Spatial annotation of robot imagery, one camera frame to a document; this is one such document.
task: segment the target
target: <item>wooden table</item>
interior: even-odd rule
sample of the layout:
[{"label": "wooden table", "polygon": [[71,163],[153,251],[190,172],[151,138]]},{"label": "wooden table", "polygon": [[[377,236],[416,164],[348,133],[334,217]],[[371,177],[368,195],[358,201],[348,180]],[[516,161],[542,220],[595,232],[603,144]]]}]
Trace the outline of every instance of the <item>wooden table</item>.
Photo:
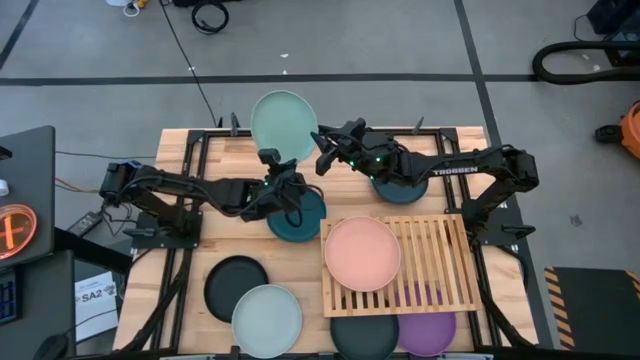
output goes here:
[{"label": "wooden table", "polygon": [[[457,128],[461,151],[483,149],[487,141],[481,127]],[[162,132],[156,167],[168,172],[180,173],[188,129],[171,129]],[[433,137],[397,137],[412,151],[437,154]],[[197,168],[199,144],[194,152],[191,169]],[[428,215],[442,214],[446,207],[443,181],[432,179],[426,196],[409,206],[396,206],[383,202],[374,193],[369,179],[337,162],[324,177],[315,174],[315,159],[319,152],[298,165],[308,183],[320,186],[326,194],[328,216],[346,218],[356,215]],[[251,138],[214,138],[209,145],[205,179],[222,177],[263,178],[266,166],[260,164],[257,149]],[[478,196],[491,184],[487,175],[468,176],[472,197]],[[454,179],[457,203],[461,198],[457,180]],[[321,249],[319,236],[304,244],[278,240],[265,221],[244,223],[239,218],[226,218],[209,205],[202,207],[204,220],[200,246],[193,254],[189,286],[179,345],[181,354],[228,353],[235,344],[230,324],[214,318],[204,303],[204,281],[209,271],[222,259],[232,255],[246,255],[258,260],[266,269],[271,283],[289,289],[300,302],[304,313],[302,333],[289,351],[291,353],[335,352],[329,334],[329,320],[323,317],[321,295]],[[493,298],[529,341],[537,337],[516,259],[493,247],[483,247]],[[140,329],[158,301],[166,250],[157,249],[136,263],[129,276],[120,325],[114,349],[128,343]],[[174,272],[182,258],[176,255]],[[165,316],[161,345],[169,345],[173,306]],[[489,332],[484,311],[478,312],[483,340],[489,344]],[[465,313],[457,314],[458,331],[449,351],[472,351],[471,332]]]}]

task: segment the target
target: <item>dark teal plate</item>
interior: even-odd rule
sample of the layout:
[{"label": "dark teal plate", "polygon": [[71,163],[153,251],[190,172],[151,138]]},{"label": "dark teal plate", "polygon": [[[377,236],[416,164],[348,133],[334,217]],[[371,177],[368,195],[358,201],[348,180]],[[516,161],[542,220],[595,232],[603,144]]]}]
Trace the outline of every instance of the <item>dark teal plate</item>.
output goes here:
[{"label": "dark teal plate", "polygon": [[[302,224],[293,227],[285,218],[285,213],[267,216],[267,224],[271,231],[280,239],[302,243],[313,239],[320,232],[320,220],[327,217],[327,207],[324,201],[314,191],[307,191],[301,199]],[[297,212],[289,213],[289,219],[294,224],[300,223]]]},{"label": "dark teal plate", "polygon": [[408,205],[420,200],[427,192],[427,183],[421,183],[416,187],[400,186],[393,183],[379,184],[371,181],[376,193],[385,201],[392,204]]}]

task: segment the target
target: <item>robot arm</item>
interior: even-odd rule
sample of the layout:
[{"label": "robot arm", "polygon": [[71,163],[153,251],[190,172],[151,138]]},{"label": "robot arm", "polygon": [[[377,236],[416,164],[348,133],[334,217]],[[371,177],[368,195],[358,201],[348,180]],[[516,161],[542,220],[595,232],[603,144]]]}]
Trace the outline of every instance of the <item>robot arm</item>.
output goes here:
[{"label": "robot arm", "polygon": [[131,203],[160,222],[182,232],[186,221],[176,205],[169,205],[153,192],[183,196],[208,202],[225,216],[240,216],[244,221],[264,219],[267,215],[295,211],[306,191],[296,162],[278,164],[277,150],[261,150],[258,155],[269,165],[268,175],[260,179],[220,179],[208,181],[167,173],[137,162],[111,163],[100,188],[107,206]]},{"label": "robot arm", "polygon": [[427,156],[409,151],[391,135],[373,132],[363,119],[349,121],[342,128],[321,126],[319,134],[311,136],[322,152],[316,161],[318,175],[324,175],[336,159],[372,180],[401,186],[415,186],[437,176],[492,175],[496,181],[484,193],[462,204],[465,226],[473,233],[485,227],[491,211],[509,196],[539,183],[534,157],[510,145]]}]

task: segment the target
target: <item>orange object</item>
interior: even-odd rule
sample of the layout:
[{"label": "orange object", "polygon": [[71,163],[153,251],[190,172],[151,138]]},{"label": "orange object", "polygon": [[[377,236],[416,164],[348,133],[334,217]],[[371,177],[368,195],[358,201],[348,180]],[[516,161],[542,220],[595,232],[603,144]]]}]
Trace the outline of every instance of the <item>orange object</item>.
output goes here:
[{"label": "orange object", "polygon": [[36,214],[24,205],[0,207],[0,260],[24,249],[36,232]]},{"label": "orange object", "polygon": [[620,121],[622,145],[635,157],[640,158],[640,101],[631,106]]},{"label": "orange object", "polygon": [[385,224],[354,217],[331,230],[324,256],[339,283],[356,291],[374,291],[395,278],[402,255],[396,236]]}]

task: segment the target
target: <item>light green plate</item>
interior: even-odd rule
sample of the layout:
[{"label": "light green plate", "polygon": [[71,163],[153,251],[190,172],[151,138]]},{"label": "light green plate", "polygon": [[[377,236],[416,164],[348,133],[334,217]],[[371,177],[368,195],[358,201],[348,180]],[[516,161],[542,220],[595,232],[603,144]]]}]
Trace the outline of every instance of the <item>light green plate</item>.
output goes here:
[{"label": "light green plate", "polygon": [[280,163],[311,156],[315,147],[312,131],[318,132],[316,114],[309,103],[290,91],[268,93],[251,112],[253,141],[258,149],[278,149]]}]

